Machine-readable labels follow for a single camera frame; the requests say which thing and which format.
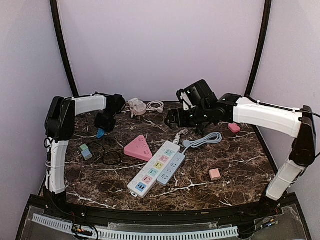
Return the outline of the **blue power strip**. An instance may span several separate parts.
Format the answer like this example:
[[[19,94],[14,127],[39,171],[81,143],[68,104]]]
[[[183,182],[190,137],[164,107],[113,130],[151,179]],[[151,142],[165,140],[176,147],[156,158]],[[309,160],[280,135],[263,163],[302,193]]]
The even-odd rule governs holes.
[[[164,187],[167,186],[185,158],[186,156],[184,154],[178,152],[158,177],[157,183]]]

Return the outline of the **grey-blue charger cube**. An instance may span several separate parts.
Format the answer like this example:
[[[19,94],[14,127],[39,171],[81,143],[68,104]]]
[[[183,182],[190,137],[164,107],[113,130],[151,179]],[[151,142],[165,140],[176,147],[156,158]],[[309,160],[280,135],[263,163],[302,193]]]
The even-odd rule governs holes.
[[[83,156],[85,161],[88,161],[93,157],[92,153],[90,152],[90,150],[88,148],[83,150],[81,152],[81,155]]]

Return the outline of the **pink white round socket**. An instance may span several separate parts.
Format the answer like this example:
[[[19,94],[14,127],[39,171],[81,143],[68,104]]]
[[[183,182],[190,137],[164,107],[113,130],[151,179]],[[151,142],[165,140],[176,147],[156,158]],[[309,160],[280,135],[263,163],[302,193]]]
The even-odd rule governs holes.
[[[139,117],[146,113],[147,105],[138,98],[132,98],[128,101],[131,117]]]

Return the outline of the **blue plug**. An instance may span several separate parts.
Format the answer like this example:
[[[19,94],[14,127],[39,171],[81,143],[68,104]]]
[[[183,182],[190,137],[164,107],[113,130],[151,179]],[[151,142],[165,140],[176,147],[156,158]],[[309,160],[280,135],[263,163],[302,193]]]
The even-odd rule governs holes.
[[[96,134],[97,139],[101,139],[105,135],[105,130],[102,128],[99,128]]]

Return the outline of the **pink plug adapter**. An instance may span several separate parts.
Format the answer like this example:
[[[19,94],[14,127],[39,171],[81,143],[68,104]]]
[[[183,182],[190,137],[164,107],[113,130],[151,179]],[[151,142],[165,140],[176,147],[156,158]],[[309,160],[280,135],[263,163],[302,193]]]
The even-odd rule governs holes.
[[[239,125],[237,123],[229,123],[228,124],[228,129],[232,132],[232,133],[238,133],[241,131],[241,128],[239,127]]]

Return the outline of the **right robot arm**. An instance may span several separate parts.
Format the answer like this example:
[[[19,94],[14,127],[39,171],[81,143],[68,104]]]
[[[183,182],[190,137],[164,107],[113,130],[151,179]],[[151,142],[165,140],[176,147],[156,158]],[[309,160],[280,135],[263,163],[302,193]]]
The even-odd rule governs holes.
[[[187,110],[179,108],[168,112],[165,124],[171,129],[225,122],[263,127],[294,139],[291,153],[266,188],[266,198],[255,205],[255,213],[260,217],[266,217],[274,210],[274,201],[278,201],[318,157],[313,118],[315,113],[309,106],[289,108],[231,93],[226,93],[220,99],[214,93],[203,99],[185,93],[182,96],[190,99],[191,106]]]

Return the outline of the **pink triangular power hub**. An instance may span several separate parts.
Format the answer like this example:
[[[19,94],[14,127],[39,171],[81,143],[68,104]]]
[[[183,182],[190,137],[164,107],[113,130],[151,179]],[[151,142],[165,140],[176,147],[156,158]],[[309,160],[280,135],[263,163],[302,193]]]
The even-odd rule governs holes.
[[[153,154],[146,141],[146,138],[143,135],[139,135],[128,145],[126,145],[124,147],[123,152],[126,156],[133,157],[146,162],[151,160],[153,157]]]

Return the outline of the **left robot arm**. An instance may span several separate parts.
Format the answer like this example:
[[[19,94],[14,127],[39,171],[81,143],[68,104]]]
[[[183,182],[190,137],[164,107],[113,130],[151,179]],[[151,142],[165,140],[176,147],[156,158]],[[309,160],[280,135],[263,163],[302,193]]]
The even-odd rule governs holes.
[[[75,118],[97,111],[94,126],[98,130],[110,133],[116,125],[115,116],[120,114],[125,106],[126,101],[120,94],[96,92],[78,97],[53,98],[44,123],[47,191],[54,195],[65,192],[65,159],[69,141],[75,133]]]

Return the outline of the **white multicolour power strip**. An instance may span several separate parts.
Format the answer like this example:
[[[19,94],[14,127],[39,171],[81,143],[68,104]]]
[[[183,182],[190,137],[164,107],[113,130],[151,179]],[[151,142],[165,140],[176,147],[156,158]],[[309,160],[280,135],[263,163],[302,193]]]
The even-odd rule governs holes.
[[[143,199],[180,150],[181,147],[179,145],[166,141],[127,185],[131,195]]]

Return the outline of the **salmon pink charger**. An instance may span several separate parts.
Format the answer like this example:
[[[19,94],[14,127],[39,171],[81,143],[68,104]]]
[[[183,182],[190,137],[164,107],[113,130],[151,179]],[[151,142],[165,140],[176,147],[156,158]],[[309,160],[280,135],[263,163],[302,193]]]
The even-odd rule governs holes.
[[[210,169],[209,170],[209,177],[211,181],[219,180],[221,178],[221,173],[219,169]]]

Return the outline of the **green USB charger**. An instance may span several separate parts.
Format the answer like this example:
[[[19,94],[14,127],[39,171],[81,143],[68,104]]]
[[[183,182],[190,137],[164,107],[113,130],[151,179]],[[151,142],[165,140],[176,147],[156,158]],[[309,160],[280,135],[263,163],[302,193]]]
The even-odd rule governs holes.
[[[86,151],[89,149],[89,147],[86,144],[82,144],[78,147],[80,152]]]

